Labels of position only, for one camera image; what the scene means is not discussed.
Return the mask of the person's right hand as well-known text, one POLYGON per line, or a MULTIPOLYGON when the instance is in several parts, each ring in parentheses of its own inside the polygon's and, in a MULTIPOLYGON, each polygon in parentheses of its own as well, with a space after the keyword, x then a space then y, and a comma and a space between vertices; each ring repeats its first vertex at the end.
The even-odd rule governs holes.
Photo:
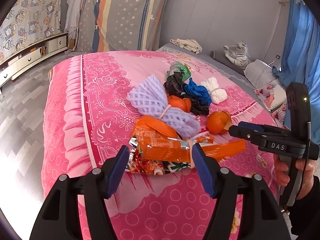
MULTIPOLYGON (((280 160, 279 155, 274 154, 274 168, 276 172, 276 180, 280 186, 286 187, 290 182, 290 177, 287 173, 289 169, 288 165, 280 160)), ((296 200, 304 198, 312 189, 314 182, 314 174, 316 168, 315 160, 298 159, 295 162, 295 168, 297 170, 297 179, 300 182, 298 186, 298 194, 296 200)))

